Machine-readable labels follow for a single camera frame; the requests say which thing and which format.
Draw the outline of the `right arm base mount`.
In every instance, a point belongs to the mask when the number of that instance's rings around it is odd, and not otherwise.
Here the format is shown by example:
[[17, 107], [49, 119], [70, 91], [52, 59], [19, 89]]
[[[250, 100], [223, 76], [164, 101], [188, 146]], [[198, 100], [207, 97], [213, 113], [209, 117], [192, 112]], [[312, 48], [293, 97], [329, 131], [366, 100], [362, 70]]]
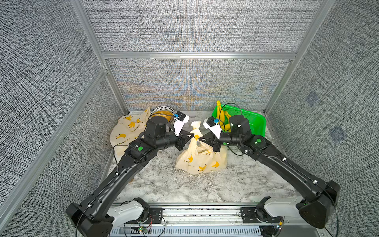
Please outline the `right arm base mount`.
[[256, 206], [241, 207], [239, 216], [243, 223], [279, 223], [283, 221], [282, 216], [273, 217], [264, 209], [265, 203], [270, 199], [270, 196], [266, 196]]

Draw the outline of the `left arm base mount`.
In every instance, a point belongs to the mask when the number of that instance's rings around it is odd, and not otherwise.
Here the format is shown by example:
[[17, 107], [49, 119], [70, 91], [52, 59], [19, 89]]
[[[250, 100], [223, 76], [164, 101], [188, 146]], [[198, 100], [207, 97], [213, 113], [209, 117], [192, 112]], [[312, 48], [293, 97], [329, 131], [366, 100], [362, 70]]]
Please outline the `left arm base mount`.
[[163, 208], [151, 207], [141, 198], [123, 202], [120, 205], [122, 211], [122, 224], [161, 224], [163, 220]]

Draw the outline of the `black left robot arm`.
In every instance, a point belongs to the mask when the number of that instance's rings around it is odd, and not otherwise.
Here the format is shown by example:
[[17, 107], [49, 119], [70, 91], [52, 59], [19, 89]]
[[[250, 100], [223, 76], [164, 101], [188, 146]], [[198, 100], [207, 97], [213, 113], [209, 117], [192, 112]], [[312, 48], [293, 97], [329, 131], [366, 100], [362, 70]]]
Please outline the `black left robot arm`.
[[84, 237], [108, 237], [114, 225], [149, 219], [150, 206], [135, 198], [119, 207], [112, 204], [132, 178], [140, 172], [159, 150], [176, 147], [183, 150], [194, 134], [183, 130], [189, 116], [178, 111], [171, 124], [162, 115], [147, 120], [145, 130], [129, 143], [120, 161], [105, 180], [81, 203], [71, 203], [66, 214], [74, 224], [75, 233]]

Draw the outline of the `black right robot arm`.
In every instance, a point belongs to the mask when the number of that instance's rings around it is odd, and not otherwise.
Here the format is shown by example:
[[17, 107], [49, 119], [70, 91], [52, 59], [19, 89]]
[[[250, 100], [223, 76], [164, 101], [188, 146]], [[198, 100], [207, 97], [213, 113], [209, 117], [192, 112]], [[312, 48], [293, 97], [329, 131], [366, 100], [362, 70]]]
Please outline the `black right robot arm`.
[[219, 152], [222, 146], [232, 145], [253, 160], [262, 163], [286, 180], [300, 194], [298, 197], [274, 200], [264, 197], [255, 207], [255, 217], [262, 223], [276, 217], [301, 217], [318, 229], [325, 228], [335, 212], [340, 185], [318, 178], [280, 152], [272, 142], [252, 133], [249, 121], [243, 115], [230, 117], [230, 132], [223, 132], [216, 118], [204, 120], [209, 132], [199, 140]]

